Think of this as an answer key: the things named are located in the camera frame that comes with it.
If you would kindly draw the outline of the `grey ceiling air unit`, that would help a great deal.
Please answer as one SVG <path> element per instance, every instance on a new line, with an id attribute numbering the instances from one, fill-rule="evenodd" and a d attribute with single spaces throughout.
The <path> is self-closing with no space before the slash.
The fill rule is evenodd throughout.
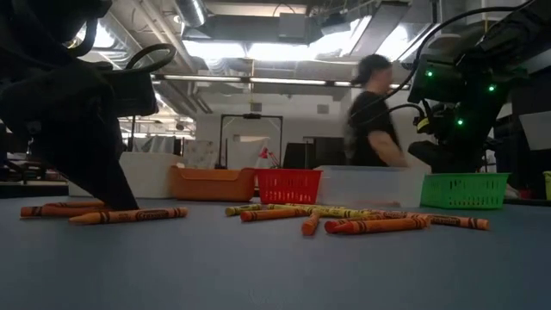
<path id="1" fill-rule="evenodd" d="M 304 14 L 281 13 L 278 22 L 279 41 L 299 44 L 306 42 L 308 20 Z"/>

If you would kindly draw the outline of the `orange crayon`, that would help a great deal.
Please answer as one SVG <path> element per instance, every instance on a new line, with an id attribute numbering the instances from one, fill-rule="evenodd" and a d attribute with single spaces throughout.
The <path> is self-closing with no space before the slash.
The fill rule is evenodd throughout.
<path id="1" fill-rule="evenodd" d="M 243 222 L 259 221 L 259 220 L 279 220 L 293 217 L 305 217 L 309 212 L 302 209 L 271 209 L 258 211 L 245 211 L 240 214 L 240 219 Z"/>
<path id="2" fill-rule="evenodd" d="M 368 234 L 419 230 L 430 226 L 427 218 L 402 218 L 389 220 L 355 220 L 334 226 L 327 230 L 333 234 Z"/>
<path id="3" fill-rule="evenodd" d="M 102 201 L 65 201 L 51 202 L 45 204 L 45 207 L 55 208 L 105 208 L 106 205 Z"/>
<path id="4" fill-rule="evenodd" d="M 431 224 L 435 224 L 435 225 L 456 226 L 456 227 L 484 230 L 484 231 L 487 231 L 490 229 L 489 220 L 477 219 L 472 217 L 458 217 L 458 216 L 449 216 L 449 215 L 442 215 L 442 214 L 421 214 L 421 213 L 399 212 L 399 211 L 375 211 L 375 213 L 382 215 L 387 219 L 424 217 L 430 220 Z"/>
<path id="5" fill-rule="evenodd" d="M 301 233 L 303 236 L 313 236 L 319 225 L 320 213 L 312 211 L 307 220 L 302 223 Z"/>
<path id="6" fill-rule="evenodd" d="M 71 217 L 69 221 L 73 224 L 82 225 L 114 224 L 122 222 L 184 218 L 188 215 L 188 212 L 189 211 L 187 208 L 151 208 L 133 211 L 100 211 Z"/>

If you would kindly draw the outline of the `black frame stand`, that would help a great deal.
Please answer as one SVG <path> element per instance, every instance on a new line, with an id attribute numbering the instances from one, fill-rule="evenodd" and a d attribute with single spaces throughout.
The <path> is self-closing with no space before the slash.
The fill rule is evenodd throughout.
<path id="1" fill-rule="evenodd" d="M 280 122 L 279 127 L 279 162 L 282 161 L 282 147 L 283 147 L 283 124 L 284 124 L 284 117 L 281 115 L 261 115 L 257 113 L 247 113 L 247 114 L 222 114 L 220 116 L 220 128 L 219 128 L 219 153 L 218 153 L 218 160 L 215 164 L 216 169 L 226 169 L 227 163 L 222 164 L 222 145 L 223 145 L 223 132 L 225 128 L 224 119 L 226 117 L 232 117 L 232 118 L 241 118 L 246 120 L 259 120 L 262 118 L 265 119 L 277 119 Z"/>

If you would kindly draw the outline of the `green plastic basket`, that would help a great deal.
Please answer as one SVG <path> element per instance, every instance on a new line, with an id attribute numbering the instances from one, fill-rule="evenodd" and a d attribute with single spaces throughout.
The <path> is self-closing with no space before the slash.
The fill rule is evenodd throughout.
<path id="1" fill-rule="evenodd" d="M 501 209 L 508 178 L 508 173 L 426 175 L 420 204 L 442 209 Z"/>

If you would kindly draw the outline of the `clear plastic bin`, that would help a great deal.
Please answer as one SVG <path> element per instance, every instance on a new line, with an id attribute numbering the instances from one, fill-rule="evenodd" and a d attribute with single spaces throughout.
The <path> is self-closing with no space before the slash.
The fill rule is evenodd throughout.
<path id="1" fill-rule="evenodd" d="M 426 172 L 419 168 L 325 165 L 321 171 L 317 203 L 368 207 L 397 204 L 418 208 Z"/>

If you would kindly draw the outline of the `red plastic basket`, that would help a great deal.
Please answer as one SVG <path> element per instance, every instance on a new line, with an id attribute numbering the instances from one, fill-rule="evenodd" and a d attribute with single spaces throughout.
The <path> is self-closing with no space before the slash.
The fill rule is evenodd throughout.
<path id="1" fill-rule="evenodd" d="M 256 169 L 263 204 L 315 204 L 321 170 Z"/>

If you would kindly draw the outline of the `orange plastic bin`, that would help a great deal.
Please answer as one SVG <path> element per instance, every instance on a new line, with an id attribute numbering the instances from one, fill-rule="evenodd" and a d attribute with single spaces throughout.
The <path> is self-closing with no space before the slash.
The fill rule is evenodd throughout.
<path id="1" fill-rule="evenodd" d="M 185 201 L 248 202 L 255 193 L 256 171 L 190 169 L 173 165 L 169 170 L 170 192 Z"/>

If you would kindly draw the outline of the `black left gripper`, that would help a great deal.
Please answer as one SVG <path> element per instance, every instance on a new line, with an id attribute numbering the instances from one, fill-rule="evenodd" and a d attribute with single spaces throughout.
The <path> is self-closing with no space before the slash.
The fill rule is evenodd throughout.
<path id="1" fill-rule="evenodd" d="M 115 211 L 138 204 L 119 159 L 115 93 L 101 73 L 73 63 L 0 88 L 0 120 L 36 155 Z"/>

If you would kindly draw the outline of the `person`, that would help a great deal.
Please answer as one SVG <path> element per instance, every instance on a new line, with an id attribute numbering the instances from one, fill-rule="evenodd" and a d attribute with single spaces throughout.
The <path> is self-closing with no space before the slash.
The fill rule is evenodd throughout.
<path id="1" fill-rule="evenodd" d="M 391 115 L 384 97 L 393 81 L 391 62 L 371 54 L 361 59 L 353 86 L 362 91 L 347 113 L 344 129 L 344 153 L 347 164 L 371 167 L 406 167 Z"/>

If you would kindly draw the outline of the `long ceiling light tube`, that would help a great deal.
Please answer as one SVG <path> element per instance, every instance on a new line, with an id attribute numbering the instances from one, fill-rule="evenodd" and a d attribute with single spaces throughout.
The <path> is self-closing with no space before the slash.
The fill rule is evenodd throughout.
<path id="1" fill-rule="evenodd" d="M 229 84 L 286 84 L 302 86 L 338 87 L 352 88 L 353 85 L 347 81 L 330 81 L 315 79 L 297 78 L 275 78 L 275 77 L 240 77 L 240 76 L 210 76 L 210 75 L 171 75 L 151 74 L 153 81 L 183 81 L 183 82 L 206 82 L 206 83 L 229 83 Z"/>

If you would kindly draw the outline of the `red desk lamp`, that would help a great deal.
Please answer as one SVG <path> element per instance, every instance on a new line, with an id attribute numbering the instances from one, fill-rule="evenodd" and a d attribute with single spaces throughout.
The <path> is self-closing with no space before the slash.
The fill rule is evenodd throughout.
<path id="1" fill-rule="evenodd" d="M 257 167 L 267 168 L 267 169 L 279 169 L 281 163 L 276 155 L 269 150 L 268 147 L 264 147 L 262 151 L 258 154 Z"/>

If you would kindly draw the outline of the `red-orange crayon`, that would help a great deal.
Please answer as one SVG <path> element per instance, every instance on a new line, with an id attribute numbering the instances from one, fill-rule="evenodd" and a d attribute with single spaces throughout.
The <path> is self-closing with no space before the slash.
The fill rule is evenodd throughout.
<path id="1" fill-rule="evenodd" d="M 31 217 L 74 217 L 87 213 L 100 211 L 100 208 L 61 208 L 53 206 L 45 207 L 22 207 L 20 216 Z"/>
<path id="2" fill-rule="evenodd" d="M 353 218 L 345 218 L 345 219 L 338 219 L 338 220 L 329 220 L 325 223 L 324 228 L 327 233 L 335 233 L 336 227 L 341 226 L 345 223 L 351 222 L 351 221 L 361 221 L 361 220 L 384 220 L 385 217 L 380 214 L 372 214 L 372 215 L 365 215 L 360 217 L 353 217 Z"/>

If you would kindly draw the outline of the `silver ventilation duct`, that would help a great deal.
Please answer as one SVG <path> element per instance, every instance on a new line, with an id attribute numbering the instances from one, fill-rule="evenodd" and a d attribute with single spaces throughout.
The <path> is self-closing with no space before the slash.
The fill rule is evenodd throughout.
<path id="1" fill-rule="evenodd" d="M 176 10 L 186 27 L 197 28 L 207 20 L 207 7 L 202 0 L 174 0 Z"/>

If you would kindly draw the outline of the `white panel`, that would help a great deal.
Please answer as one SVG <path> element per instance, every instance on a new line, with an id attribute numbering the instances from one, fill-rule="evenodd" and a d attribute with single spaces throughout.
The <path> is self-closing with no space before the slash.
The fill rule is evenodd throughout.
<path id="1" fill-rule="evenodd" d="M 269 160 L 263 155 L 268 146 L 268 137 L 234 134 L 226 142 L 226 166 L 231 170 L 268 168 Z"/>

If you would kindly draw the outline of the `black monitor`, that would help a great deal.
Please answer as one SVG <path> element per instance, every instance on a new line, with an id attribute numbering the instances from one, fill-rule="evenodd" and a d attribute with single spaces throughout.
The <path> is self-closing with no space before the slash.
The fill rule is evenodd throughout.
<path id="1" fill-rule="evenodd" d="M 287 143 L 285 169 L 314 169 L 322 165 L 346 165 L 343 138 L 305 137 L 302 143 Z"/>

